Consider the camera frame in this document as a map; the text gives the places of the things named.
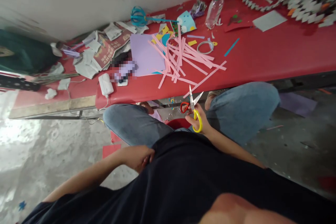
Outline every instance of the scissor blade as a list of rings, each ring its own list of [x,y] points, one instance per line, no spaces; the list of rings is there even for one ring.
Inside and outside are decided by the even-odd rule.
[[[194,100],[194,106],[195,106],[196,103],[200,100],[200,98],[201,98],[201,96],[202,96],[203,93],[204,93],[204,91],[203,91],[199,96],[197,96],[197,97],[195,98],[195,100]]]
[[[191,86],[189,85],[189,98],[190,98],[190,107],[192,110],[195,109],[195,106],[194,106],[194,100],[193,100],[193,94],[191,92]]]

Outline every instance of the yellow paper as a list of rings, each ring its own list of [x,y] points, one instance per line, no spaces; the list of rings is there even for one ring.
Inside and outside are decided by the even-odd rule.
[[[190,46],[193,46],[193,45],[195,45],[195,44],[197,44],[197,41],[196,41],[196,40],[193,40],[193,41],[188,42],[188,45],[190,45]]]
[[[169,31],[168,26],[165,26],[157,35],[157,39],[160,40]]]

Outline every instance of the black shirt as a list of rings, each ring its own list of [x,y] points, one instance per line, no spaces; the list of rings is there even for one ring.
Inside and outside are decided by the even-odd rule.
[[[298,223],[336,223],[333,202],[220,152],[205,137],[174,132],[153,148],[152,163],[127,186],[42,202],[23,223],[197,223],[226,192]]]

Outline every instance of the knee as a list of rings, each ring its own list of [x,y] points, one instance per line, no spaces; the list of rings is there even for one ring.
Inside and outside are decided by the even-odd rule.
[[[129,104],[113,104],[109,106],[103,113],[103,120],[106,126],[113,131],[112,127],[120,120],[120,115],[125,110],[125,105]]]
[[[260,100],[269,105],[277,107],[280,104],[280,96],[278,90],[271,84],[266,82],[250,82],[247,83],[249,90],[260,97]]]

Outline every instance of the foot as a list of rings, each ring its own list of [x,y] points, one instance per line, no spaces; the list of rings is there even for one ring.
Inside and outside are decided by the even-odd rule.
[[[147,114],[154,114],[154,109],[148,104],[148,102],[146,101],[141,102],[140,106],[145,107],[147,109]]]
[[[211,102],[216,96],[217,95],[215,93],[209,92],[208,97],[206,98],[206,101],[205,101],[205,105],[204,105],[205,110],[210,109]]]

